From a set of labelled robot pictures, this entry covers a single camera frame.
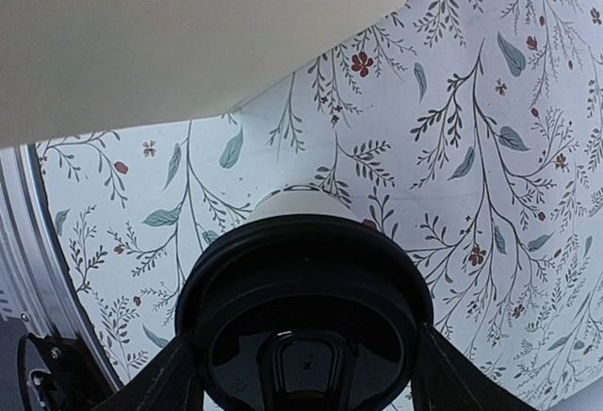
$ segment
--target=flower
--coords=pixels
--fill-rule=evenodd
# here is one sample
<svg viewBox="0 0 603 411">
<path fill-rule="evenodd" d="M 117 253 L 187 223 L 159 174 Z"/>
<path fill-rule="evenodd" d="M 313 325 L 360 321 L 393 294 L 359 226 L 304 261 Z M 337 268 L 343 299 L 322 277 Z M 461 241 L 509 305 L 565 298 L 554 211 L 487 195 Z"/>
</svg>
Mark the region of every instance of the flower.
<svg viewBox="0 0 603 411">
<path fill-rule="evenodd" d="M 155 148 L 153 147 L 154 145 L 154 140 L 150 140 L 149 142 L 145 141 L 142 143 L 142 147 L 144 147 L 142 153 L 144 154 L 145 158 L 148 158 L 149 156 L 155 156 Z"/>
<path fill-rule="evenodd" d="M 485 255 L 486 255 L 486 252 L 481 251 L 480 246 L 476 245 L 473 248 L 473 251 L 471 251 L 471 255 L 469 256 L 469 261 L 471 262 L 471 265 L 473 265 L 474 267 L 481 265 L 483 263 L 483 257 Z"/>
<path fill-rule="evenodd" d="M 364 221 L 362 221 L 362 225 L 369 229 L 377 230 L 377 224 L 374 221 L 364 220 Z"/>
<path fill-rule="evenodd" d="M 351 61 L 353 62 L 351 69 L 355 72 L 360 72 L 360 76 L 363 78 L 368 75 L 368 68 L 372 66 L 374 62 L 373 58 L 369 58 L 364 51 L 352 56 Z"/>
<path fill-rule="evenodd" d="M 524 307 L 522 304 L 520 304 L 518 307 L 516 307 L 516 308 L 513 310 L 513 316 L 514 316 L 516 319 L 518 319 L 519 317 L 521 317 L 521 313 L 522 313 L 524 310 L 526 310 L 526 308 L 525 308 L 525 307 Z"/>
<path fill-rule="evenodd" d="M 497 85 L 494 87 L 494 90 L 496 92 L 498 92 L 500 95 L 504 95 L 505 92 L 507 91 L 507 85 L 505 83 L 502 82 L 502 79 L 499 78 L 497 80 Z"/>
<path fill-rule="evenodd" d="M 126 175 L 128 173 L 128 170 L 130 169 L 121 161 L 116 161 L 113 167 L 118 173 L 122 173 L 123 175 Z"/>
<path fill-rule="evenodd" d="M 565 171 L 567 169 L 567 158 L 564 154 L 558 154 L 555 159 L 555 169 L 561 169 Z"/>
<path fill-rule="evenodd" d="M 528 40 L 526 41 L 526 44 L 528 45 L 528 48 L 531 51 L 535 51 L 538 49 L 538 41 L 536 40 L 536 36 L 534 36 L 534 37 L 528 36 Z"/>
<path fill-rule="evenodd" d="M 601 25 L 601 13 L 596 8 L 591 8 L 591 17 L 595 25 Z"/>
</svg>

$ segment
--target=floral wallpaper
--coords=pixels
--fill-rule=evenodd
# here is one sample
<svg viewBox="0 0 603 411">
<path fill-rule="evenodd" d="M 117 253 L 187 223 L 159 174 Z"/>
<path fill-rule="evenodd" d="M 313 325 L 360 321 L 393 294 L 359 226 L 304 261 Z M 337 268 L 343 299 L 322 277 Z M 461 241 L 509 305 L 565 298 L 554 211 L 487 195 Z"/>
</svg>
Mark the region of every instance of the floral wallpaper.
<svg viewBox="0 0 603 411">
<path fill-rule="evenodd" d="M 513 394 L 548 409 L 601 377 L 601 10 L 409 0 L 236 113 L 39 143 L 73 283 L 121 378 L 173 337 L 207 245 L 294 184 L 407 250 L 436 327 Z"/>
</svg>

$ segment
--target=screw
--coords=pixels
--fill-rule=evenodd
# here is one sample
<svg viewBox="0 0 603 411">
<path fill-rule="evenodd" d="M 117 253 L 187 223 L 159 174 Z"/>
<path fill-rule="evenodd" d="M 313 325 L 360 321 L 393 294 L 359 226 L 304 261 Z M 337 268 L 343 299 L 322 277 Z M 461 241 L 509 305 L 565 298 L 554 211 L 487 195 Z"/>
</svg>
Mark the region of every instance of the screw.
<svg viewBox="0 0 603 411">
<path fill-rule="evenodd" d="M 60 355 L 61 355 L 60 349 L 59 349 L 59 348 L 57 348 L 57 347 L 53 347 L 53 348 L 50 350 L 50 355 L 51 355 L 51 356 L 53 357 L 53 359 L 55 359 L 55 360 L 59 359 L 59 358 L 60 358 Z"/>
</svg>

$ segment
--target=floral pattern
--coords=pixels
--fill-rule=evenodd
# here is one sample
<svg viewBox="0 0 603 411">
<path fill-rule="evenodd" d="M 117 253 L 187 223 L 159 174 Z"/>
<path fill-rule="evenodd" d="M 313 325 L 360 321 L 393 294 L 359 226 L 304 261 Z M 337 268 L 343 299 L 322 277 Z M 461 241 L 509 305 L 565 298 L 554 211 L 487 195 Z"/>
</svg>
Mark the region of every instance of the floral pattern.
<svg viewBox="0 0 603 411">
<path fill-rule="evenodd" d="M 601 8 L 409 0 L 236 113 L 39 143 L 74 286 L 122 379 L 173 336 L 199 254 L 295 184 L 398 242 L 437 329 L 521 399 L 548 409 L 601 377 Z"/>
</svg>

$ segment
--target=beige surface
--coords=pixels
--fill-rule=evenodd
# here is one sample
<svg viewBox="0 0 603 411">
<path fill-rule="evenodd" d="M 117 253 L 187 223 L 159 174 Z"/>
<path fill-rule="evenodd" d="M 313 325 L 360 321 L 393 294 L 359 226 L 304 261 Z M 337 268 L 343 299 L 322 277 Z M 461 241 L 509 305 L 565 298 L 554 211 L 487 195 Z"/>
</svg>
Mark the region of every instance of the beige surface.
<svg viewBox="0 0 603 411">
<path fill-rule="evenodd" d="M 405 0 L 0 0 L 0 146 L 224 112 Z"/>
</svg>

